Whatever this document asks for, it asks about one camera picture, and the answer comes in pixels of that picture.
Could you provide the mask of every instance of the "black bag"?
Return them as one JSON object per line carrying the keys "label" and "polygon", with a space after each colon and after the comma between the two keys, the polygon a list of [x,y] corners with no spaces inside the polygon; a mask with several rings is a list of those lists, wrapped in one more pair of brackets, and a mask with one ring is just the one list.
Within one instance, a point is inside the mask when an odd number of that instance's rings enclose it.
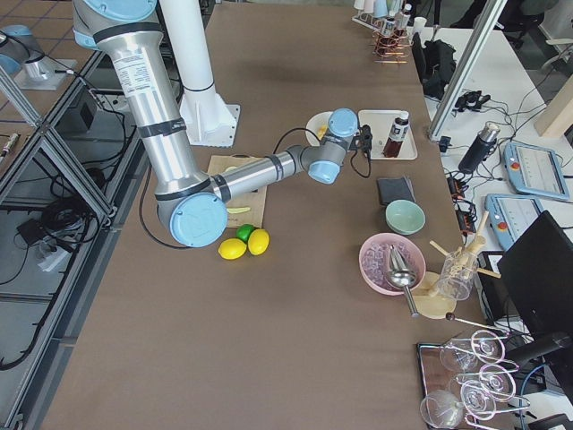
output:
{"label": "black bag", "polygon": [[416,33],[413,38],[412,52],[423,93],[441,100],[446,85],[449,84],[456,70],[454,60],[456,50],[441,40],[427,41],[425,48],[422,48],[420,35]]}

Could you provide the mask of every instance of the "black monitor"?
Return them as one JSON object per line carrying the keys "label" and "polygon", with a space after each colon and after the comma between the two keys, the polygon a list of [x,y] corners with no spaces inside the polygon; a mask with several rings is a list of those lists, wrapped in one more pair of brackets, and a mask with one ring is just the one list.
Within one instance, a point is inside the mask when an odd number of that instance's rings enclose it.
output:
{"label": "black monitor", "polygon": [[[573,244],[545,211],[499,262],[501,279],[534,340],[573,338]],[[544,356],[573,402],[573,347]]]}

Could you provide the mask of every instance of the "bottle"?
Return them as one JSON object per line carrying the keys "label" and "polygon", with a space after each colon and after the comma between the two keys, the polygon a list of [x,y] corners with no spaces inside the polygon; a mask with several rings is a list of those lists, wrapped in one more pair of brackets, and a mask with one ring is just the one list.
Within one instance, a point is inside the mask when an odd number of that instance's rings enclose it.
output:
{"label": "bottle", "polygon": [[406,138],[408,128],[410,128],[409,117],[410,114],[403,110],[400,112],[400,115],[394,119],[394,124],[392,124],[392,128],[390,129],[390,136],[388,136],[388,140],[382,151],[384,157],[394,159],[400,153],[402,142]]}
{"label": "bottle", "polygon": [[402,36],[404,36],[404,33],[406,32],[406,27],[410,22],[411,11],[412,11],[412,5],[406,4],[406,6],[404,6],[404,10],[400,12],[399,15],[396,16],[396,31],[395,31],[396,37],[401,38]]}
{"label": "bottle", "polygon": [[485,123],[483,130],[475,137],[472,146],[459,162],[458,170],[463,174],[473,173],[480,163],[486,159],[497,143],[500,128],[493,123]]}
{"label": "bottle", "polygon": [[394,12],[382,20],[382,26],[378,32],[378,39],[376,40],[376,47],[374,52],[378,56],[386,54],[386,49],[396,45],[396,40],[393,39],[394,29],[396,28],[396,20],[394,19]]}

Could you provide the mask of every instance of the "white tray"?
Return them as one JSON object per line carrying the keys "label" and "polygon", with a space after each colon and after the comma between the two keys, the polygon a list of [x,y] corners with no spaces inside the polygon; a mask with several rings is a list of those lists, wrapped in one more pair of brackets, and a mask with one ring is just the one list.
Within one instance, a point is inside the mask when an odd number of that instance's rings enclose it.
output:
{"label": "white tray", "polygon": [[[358,120],[361,125],[367,124],[372,131],[372,159],[387,159],[382,155],[384,145],[388,140],[390,134],[390,127],[394,119],[399,115],[399,110],[361,110],[358,112]],[[313,116],[306,125],[306,128],[318,133],[322,126],[326,125],[329,121],[332,112],[320,112]],[[306,140],[312,146],[318,146],[316,139],[308,132],[306,132]],[[416,159],[418,157],[418,150],[415,147],[414,136],[412,130],[408,130],[406,138],[402,143],[399,155],[394,159]]]}

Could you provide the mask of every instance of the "white desk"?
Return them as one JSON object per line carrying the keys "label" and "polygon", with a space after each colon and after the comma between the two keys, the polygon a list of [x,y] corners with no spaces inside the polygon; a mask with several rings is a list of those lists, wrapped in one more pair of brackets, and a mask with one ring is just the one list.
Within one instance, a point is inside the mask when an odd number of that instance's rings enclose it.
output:
{"label": "white desk", "polygon": [[[441,39],[455,48],[456,53],[454,54],[454,58],[459,61],[470,35],[471,30],[441,29],[438,32],[437,39]],[[424,42],[431,37],[432,29],[425,29],[422,33],[422,41]],[[534,113],[543,110],[543,99],[537,90],[534,90],[529,94],[529,96],[527,96],[521,109],[519,109],[519,104],[523,97],[534,87],[535,85],[529,79],[529,76],[521,63],[519,63],[515,52],[501,31],[494,31],[491,34],[484,51],[465,85],[465,89],[467,90],[481,90],[483,94],[490,94],[493,100],[507,103],[510,113],[517,112],[518,110],[528,112],[535,108],[535,110],[530,113],[519,115],[517,118],[517,126],[522,125]],[[426,99],[426,105],[428,107],[430,117],[433,117],[436,113],[437,103],[430,99]],[[501,105],[490,102],[485,106],[500,107]],[[515,140],[536,146],[551,148],[563,157],[564,163],[567,163],[567,161],[573,157],[573,150],[565,137],[561,136],[559,139],[539,137],[534,128],[535,119],[527,122],[523,128],[519,130]],[[489,112],[484,113],[471,111],[458,113],[456,117],[452,116],[446,123],[446,126],[442,131],[442,135],[451,137],[452,147],[469,146],[474,141],[477,133],[483,129],[486,121],[504,123],[503,114],[495,110],[490,110]],[[509,126],[504,125],[501,127],[500,137],[510,137],[511,135],[512,131]],[[448,171],[458,170],[459,161],[464,157],[466,151],[467,148],[448,150],[447,155],[442,157],[444,168]],[[500,153],[496,151],[491,155],[485,162],[485,166],[487,168],[493,168],[496,166],[500,161],[499,154]],[[488,176],[487,172],[483,168],[479,168],[479,172],[484,176]],[[573,161],[563,169],[563,174],[573,175]],[[473,187],[481,184],[484,179],[474,178],[469,183],[470,188],[466,193],[466,197],[468,200],[473,199],[477,206],[479,218],[481,218],[484,211],[483,203],[486,194],[515,193],[515,190],[507,181],[507,171],[503,163],[500,163],[499,166],[496,167],[494,175],[496,177],[503,177],[505,180],[491,181],[480,185],[475,189],[475,195],[473,195]],[[569,180],[568,186],[569,189],[573,189],[573,181]],[[542,205],[552,214],[561,226],[573,226],[573,208],[571,205],[545,199],[542,200]],[[487,239],[487,246],[485,249],[500,250],[500,245],[492,230],[490,228],[487,228],[486,230],[485,236]],[[573,239],[573,230],[566,230],[566,233]]]}

